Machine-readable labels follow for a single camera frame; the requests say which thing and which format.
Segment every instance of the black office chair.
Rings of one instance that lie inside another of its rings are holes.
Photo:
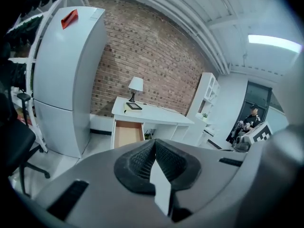
[[[40,145],[30,150],[36,137],[29,129],[27,122],[25,103],[30,100],[30,96],[25,93],[20,93],[17,97],[22,100],[22,109],[26,124],[17,119],[18,115],[10,94],[12,70],[14,70],[14,68],[10,62],[0,64],[1,155],[3,157],[5,173],[7,176],[12,175],[12,173],[19,167],[22,192],[28,195],[25,192],[24,186],[25,167],[29,167],[43,173],[46,178],[50,178],[50,175],[47,171],[27,162],[37,150],[40,152],[43,152],[43,150]]]

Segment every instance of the black slot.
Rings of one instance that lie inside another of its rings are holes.
[[[65,220],[89,184],[83,180],[74,181],[47,210],[60,220]]]
[[[243,163],[242,161],[236,161],[236,160],[228,159],[228,158],[221,158],[219,160],[219,162],[222,162],[222,163],[225,163],[225,164],[228,164],[228,165],[238,166],[238,167],[240,167]]]

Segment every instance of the table lamp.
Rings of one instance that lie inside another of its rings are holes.
[[[135,90],[135,92],[136,90],[143,91],[143,79],[138,77],[133,77],[131,83],[129,84],[129,88]],[[135,92],[132,92],[132,97],[129,100],[130,102],[135,102],[134,100]]]

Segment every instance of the red tag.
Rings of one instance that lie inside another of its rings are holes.
[[[73,10],[61,20],[62,29],[68,27],[73,21],[78,19],[77,10]]]

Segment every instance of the person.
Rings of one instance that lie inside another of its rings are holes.
[[[257,104],[253,104],[250,107],[250,115],[246,117],[243,121],[238,122],[238,127],[241,128],[241,131],[238,135],[242,136],[248,133],[250,130],[254,129],[261,123],[261,119],[257,114],[258,106]]]

